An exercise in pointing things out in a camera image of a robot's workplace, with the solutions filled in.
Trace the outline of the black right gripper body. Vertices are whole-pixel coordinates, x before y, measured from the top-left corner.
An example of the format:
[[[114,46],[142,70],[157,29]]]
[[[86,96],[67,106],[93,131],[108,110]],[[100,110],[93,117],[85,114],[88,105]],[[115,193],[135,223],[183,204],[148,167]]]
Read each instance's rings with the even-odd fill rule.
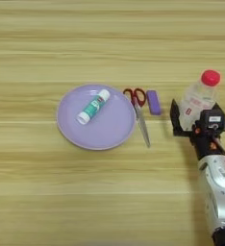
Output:
[[[220,135],[224,129],[206,128],[192,126],[191,131],[184,131],[182,137],[188,137],[194,147],[197,158],[201,160],[206,156],[222,155],[225,156],[225,149],[220,143]]]

